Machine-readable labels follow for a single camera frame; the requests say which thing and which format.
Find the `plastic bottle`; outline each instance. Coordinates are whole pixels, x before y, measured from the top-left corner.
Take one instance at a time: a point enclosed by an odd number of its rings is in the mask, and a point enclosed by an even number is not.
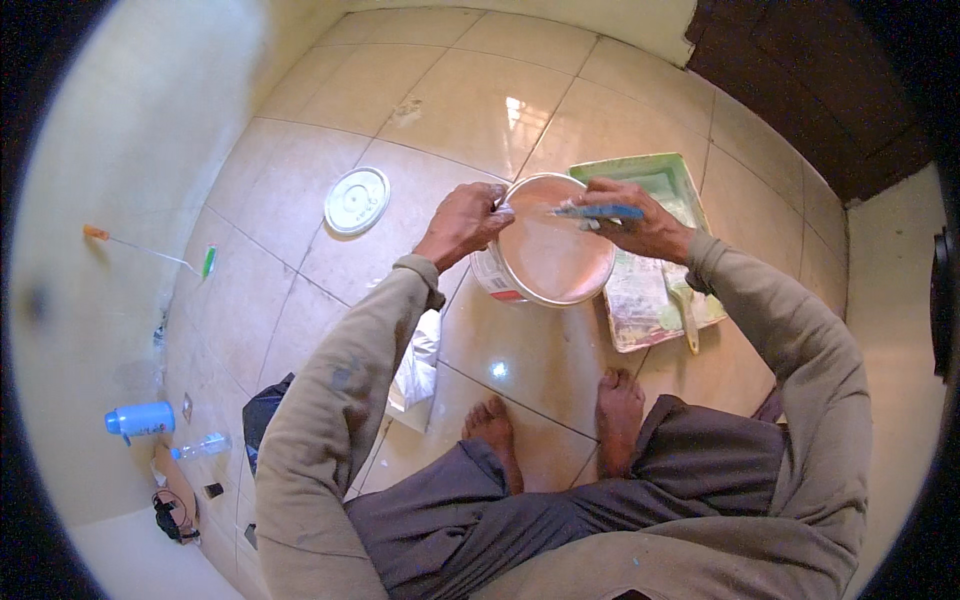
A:
[[[202,456],[211,456],[229,450],[231,446],[230,436],[213,432],[182,448],[170,448],[170,455],[178,461],[195,461]]]
[[[104,415],[107,432],[123,436],[130,445],[130,437],[152,433],[171,432],[177,428],[174,409],[168,402],[118,406]]]

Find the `pink paint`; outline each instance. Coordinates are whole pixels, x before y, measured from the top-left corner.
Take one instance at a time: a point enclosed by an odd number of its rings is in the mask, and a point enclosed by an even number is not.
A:
[[[585,189],[572,178],[545,173],[519,181],[507,193],[516,221],[500,232],[499,248],[514,279],[541,303],[588,300],[610,277],[613,244],[580,231],[576,220],[547,214]]]

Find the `blue paint brush handle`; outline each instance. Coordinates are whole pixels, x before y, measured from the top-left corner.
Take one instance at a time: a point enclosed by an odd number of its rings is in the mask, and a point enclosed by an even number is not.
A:
[[[556,208],[553,214],[574,219],[642,219],[643,209],[628,204],[595,204]]]

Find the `paint tray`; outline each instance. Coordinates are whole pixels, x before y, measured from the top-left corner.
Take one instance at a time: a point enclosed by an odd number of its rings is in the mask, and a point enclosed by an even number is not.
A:
[[[582,183],[593,177],[638,183],[681,223],[710,232],[700,195],[679,154],[585,162],[566,172]],[[667,293],[661,265],[662,261],[656,258],[616,251],[604,301],[613,346],[618,352],[632,352],[684,336],[680,310]],[[686,267],[680,265],[668,269],[686,272]],[[697,328],[703,329],[726,319],[727,312],[717,298],[695,292],[693,316]]]

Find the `beige long-sleeve shirt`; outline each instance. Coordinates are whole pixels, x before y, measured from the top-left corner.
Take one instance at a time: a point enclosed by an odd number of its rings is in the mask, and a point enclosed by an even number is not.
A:
[[[872,424],[847,328],[797,281],[698,231],[689,280],[716,295],[777,376],[790,426],[770,513],[671,521],[542,554],[477,598],[837,598],[863,541]],[[274,598],[386,598],[342,498],[438,274],[409,255],[294,380],[260,447],[257,537]]]

